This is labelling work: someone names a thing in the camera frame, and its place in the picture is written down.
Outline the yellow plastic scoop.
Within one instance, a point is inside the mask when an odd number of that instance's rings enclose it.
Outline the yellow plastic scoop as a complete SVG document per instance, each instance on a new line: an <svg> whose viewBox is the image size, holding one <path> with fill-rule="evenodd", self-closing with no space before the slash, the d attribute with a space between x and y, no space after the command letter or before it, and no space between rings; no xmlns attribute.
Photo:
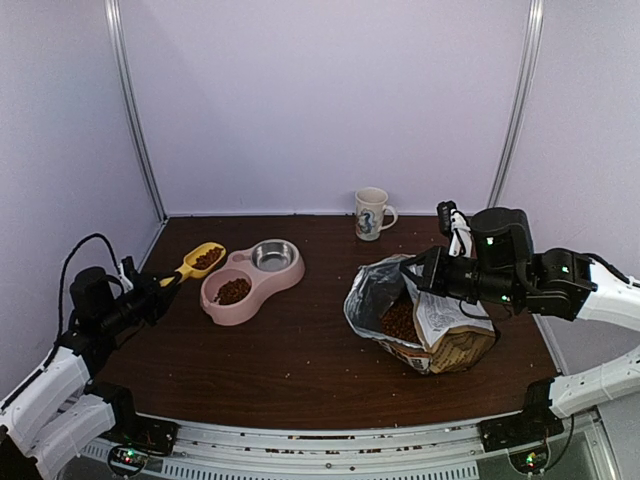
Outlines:
<svg viewBox="0 0 640 480"><path fill-rule="evenodd" d="M170 276L166 276L159 281L161 287L169 287L173 284L181 284L184 281L202 279L224 259L226 248L216 242L205 242L183 258L181 266Z"/></svg>

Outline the pet food bag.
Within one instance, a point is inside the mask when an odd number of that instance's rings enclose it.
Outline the pet food bag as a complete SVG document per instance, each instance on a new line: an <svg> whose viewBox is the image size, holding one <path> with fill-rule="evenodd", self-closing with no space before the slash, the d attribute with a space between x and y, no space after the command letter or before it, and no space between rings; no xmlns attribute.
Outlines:
<svg viewBox="0 0 640 480"><path fill-rule="evenodd" d="M495 345L498 334L481 305L460 303L427 292L409 293L400 270L408 255L393 255L358 268L343 304L356 335L423 375L465 371ZM399 299L413 303L417 344L385 335L381 318Z"/></svg>

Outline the pink double pet feeder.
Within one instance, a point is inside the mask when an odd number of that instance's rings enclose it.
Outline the pink double pet feeder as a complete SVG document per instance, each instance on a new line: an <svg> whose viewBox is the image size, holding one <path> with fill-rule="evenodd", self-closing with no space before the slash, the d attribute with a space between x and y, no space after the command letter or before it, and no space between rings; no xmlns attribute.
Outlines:
<svg viewBox="0 0 640 480"><path fill-rule="evenodd" d="M296 252L295 261L287 269L273 273L262 272L252 265L251 252L256 245L246 250L231 252L226 264L220 270L209 274L202 282L202 310L215 324L221 326L235 326L250 320L269 297L295 286L302 280L305 273L304 260L297 246L291 244ZM215 303L214 297L220 286L237 278L246 279L251 284L249 295L232 305L221 306Z"/></svg>

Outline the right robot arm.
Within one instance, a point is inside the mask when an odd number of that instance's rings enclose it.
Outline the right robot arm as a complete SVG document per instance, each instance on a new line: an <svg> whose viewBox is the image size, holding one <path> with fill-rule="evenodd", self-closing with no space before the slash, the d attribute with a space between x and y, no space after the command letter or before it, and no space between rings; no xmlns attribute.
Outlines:
<svg viewBox="0 0 640 480"><path fill-rule="evenodd" d="M593 253L534 250L527 216L493 207L468 223L472 246L461 253L437 246L400 264L418 290L440 297L508 306L514 313L598 321L639 328L639 281ZM558 419L639 390L639 351L586 371L531 384L513 419L519 440L535 440Z"/></svg>

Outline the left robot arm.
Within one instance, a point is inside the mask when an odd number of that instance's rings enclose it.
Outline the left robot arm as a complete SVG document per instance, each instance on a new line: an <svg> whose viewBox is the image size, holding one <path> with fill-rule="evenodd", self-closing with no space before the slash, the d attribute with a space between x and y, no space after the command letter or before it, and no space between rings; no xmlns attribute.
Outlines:
<svg viewBox="0 0 640 480"><path fill-rule="evenodd" d="M142 456L169 456L178 426L139 415L131 391L96 381L118 335L154 325L180 288L180 274L165 280L135 274L131 288L114 295L115 277L101 267L76 275L74 309L65 332L32 374L1 404L1 476L53 479L91 443L105 435L127 452L118 462L143 468Z"/></svg>

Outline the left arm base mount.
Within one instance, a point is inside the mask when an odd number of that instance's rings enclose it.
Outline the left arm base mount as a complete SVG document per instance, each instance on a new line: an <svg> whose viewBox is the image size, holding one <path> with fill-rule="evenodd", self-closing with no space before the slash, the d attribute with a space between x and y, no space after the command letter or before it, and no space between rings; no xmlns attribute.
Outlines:
<svg viewBox="0 0 640 480"><path fill-rule="evenodd" d="M131 479L151 459L172 454L179 425L139 414L128 388L99 382L87 386L84 392L100 397L114 413L115 425L101 437L114 443L107 453L106 464L117 478Z"/></svg>

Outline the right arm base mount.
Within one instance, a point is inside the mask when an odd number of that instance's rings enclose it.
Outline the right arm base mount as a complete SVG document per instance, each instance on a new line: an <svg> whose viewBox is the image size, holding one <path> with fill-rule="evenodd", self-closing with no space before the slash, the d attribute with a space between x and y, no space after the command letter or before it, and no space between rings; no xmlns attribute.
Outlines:
<svg viewBox="0 0 640 480"><path fill-rule="evenodd" d="M564 423L551 411L553 383L553 378L531 383L518 413L478 424L485 453L506 449L511 466L529 477L543 475L555 465L549 440L564 432Z"/></svg>

